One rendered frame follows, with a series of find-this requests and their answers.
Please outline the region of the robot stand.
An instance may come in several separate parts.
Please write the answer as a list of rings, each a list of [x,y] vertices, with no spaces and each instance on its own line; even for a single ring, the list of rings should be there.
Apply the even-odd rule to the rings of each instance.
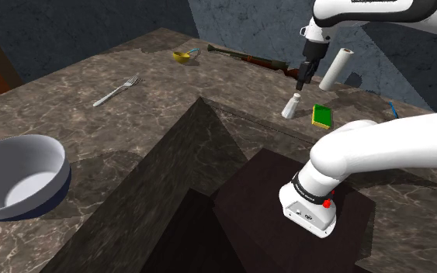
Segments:
[[[335,189],[324,239],[283,215],[279,190],[302,166],[262,149],[211,196],[188,190],[140,273],[372,273],[356,264],[375,209],[362,193]]]

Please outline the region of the green and yellow sponge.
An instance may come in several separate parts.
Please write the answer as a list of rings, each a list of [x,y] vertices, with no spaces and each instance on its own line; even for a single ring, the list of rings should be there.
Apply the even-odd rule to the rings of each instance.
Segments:
[[[323,105],[315,104],[311,117],[311,124],[323,129],[330,129],[332,125],[331,109]]]

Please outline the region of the silver fork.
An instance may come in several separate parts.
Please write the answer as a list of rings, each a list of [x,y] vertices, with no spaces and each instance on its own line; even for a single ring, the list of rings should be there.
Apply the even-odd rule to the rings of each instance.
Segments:
[[[111,91],[109,94],[103,96],[101,99],[97,100],[92,104],[93,107],[98,107],[105,103],[107,100],[109,100],[113,95],[115,95],[117,92],[123,91],[125,89],[130,88],[131,86],[135,85],[137,81],[139,80],[139,76],[135,74],[132,78],[129,78],[126,82],[124,82],[121,86]]]

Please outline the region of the white salt shaker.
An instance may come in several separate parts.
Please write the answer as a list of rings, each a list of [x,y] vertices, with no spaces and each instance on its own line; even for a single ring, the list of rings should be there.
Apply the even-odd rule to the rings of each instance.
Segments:
[[[294,93],[292,98],[287,102],[286,106],[282,110],[281,112],[282,117],[284,117],[285,119],[292,119],[299,101],[300,101],[300,94]]]

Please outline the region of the white paper towel roll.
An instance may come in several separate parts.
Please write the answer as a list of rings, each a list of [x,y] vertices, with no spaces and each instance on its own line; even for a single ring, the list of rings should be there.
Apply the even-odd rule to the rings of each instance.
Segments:
[[[333,84],[336,82],[338,76],[345,68],[351,56],[354,52],[347,48],[341,48],[337,53],[335,59],[332,61],[331,66],[328,68],[326,74],[322,78],[319,89],[323,91],[330,91]]]

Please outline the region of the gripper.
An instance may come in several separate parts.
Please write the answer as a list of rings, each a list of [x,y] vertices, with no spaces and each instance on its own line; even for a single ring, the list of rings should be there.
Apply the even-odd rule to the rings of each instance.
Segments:
[[[305,60],[300,64],[296,90],[302,91],[305,82],[310,82],[318,69],[320,61],[325,57],[329,43],[316,43],[307,40],[303,56]]]

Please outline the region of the long green brown launcher toy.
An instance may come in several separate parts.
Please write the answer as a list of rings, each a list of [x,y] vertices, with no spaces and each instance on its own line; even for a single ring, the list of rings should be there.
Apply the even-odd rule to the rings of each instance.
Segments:
[[[279,60],[269,60],[269,59],[264,59],[264,58],[260,58],[260,57],[255,57],[252,55],[240,54],[240,53],[229,51],[229,50],[219,49],[217,47],[213,47],[210,44],[207,46],[207,50],[209,52],[216,51],[216,52],[228,54],[231,57],[236,57],[236,58],[241,59],[242,61],[256,64],[258,66],[265,67],[265,68],[268,68],[268,69],[271,69],[274,71],[282,71],[285,76],[291,77],[294,79],[298,79],[299,70],[298,69],[289,69],[289,65],[287,63],[279,61]]]

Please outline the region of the white bowl with dark base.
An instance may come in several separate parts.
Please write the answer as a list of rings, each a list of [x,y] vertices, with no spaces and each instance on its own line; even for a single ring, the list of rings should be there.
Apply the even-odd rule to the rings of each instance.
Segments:
[[[0,140],[0,222],[48,213],[70,184],[71,166],[58,140],[37,134]]]

